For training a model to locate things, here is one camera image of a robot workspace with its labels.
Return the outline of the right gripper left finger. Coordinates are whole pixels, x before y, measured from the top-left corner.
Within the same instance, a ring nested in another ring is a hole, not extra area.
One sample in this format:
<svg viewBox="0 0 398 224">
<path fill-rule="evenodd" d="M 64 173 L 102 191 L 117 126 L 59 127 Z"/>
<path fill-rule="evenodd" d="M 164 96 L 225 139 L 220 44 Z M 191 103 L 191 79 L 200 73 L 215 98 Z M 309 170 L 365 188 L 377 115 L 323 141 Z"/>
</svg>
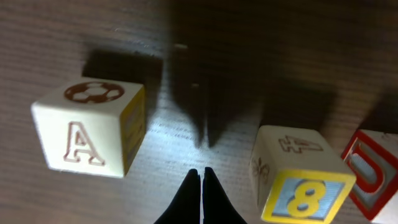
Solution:
<svg viewBox="0 0 398 224">
<path fill-rule="evenodd" d="M 190 169 L 177 193 L 155 224 L 199 224 L 201 179 L 196 169 Z"/>
</svg>

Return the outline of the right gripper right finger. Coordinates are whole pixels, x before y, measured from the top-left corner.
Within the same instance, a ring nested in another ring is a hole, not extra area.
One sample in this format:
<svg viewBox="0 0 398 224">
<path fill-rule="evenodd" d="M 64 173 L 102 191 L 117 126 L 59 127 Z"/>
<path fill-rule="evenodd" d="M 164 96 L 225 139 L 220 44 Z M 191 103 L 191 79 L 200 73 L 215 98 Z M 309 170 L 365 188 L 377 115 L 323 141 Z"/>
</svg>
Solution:
<svg viewBox="0 0 398 224">
<path fill-rule="evenodd" d="M 202 189 L 204 224 L 247 224 L 233 207 L 211 167 L 205 167 Z"/>
</svg>

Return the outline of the yellow top block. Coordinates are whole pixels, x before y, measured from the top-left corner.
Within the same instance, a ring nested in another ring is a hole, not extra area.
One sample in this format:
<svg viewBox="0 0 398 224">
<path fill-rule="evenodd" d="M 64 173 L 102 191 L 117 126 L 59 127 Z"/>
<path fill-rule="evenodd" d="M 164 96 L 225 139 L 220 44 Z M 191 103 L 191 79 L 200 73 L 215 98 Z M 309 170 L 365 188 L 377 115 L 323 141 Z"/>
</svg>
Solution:
<svg viewBox="0 0 398 224">
<path fill-rule="evenodd" d="M 356 182 L 318 131 L 272 125 L 259 128 L 249 179 L 268 223 L 331 223 Z"/>
</svg>

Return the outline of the wooden A block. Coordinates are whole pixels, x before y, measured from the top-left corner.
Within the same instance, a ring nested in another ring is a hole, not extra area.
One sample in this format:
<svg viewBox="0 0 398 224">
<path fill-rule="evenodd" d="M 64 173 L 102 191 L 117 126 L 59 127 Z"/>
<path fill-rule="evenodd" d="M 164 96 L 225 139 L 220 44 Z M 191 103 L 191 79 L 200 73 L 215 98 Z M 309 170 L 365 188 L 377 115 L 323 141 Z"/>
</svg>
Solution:
<svg viewBox="0 0 398 224">
<path fill-rule="evenodd" d="M 30 110 L 52 170 L 123 178 L 146 133 L 140 83 L 79 78 Z"/>
</svg>

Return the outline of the wooden block with figure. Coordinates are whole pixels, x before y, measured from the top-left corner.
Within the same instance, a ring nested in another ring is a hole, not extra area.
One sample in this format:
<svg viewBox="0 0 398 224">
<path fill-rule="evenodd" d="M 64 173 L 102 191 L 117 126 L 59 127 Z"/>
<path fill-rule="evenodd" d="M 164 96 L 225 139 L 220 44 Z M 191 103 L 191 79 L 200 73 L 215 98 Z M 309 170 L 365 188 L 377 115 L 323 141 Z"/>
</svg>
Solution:
<svg viewBox="0 0 398 224">
<path fill-rule="evenodd" d="M 359 129 L 341 158 L 356 175 L 349 196 L 362 214 L 397 224 L 397 134 Z"/>
</svg>

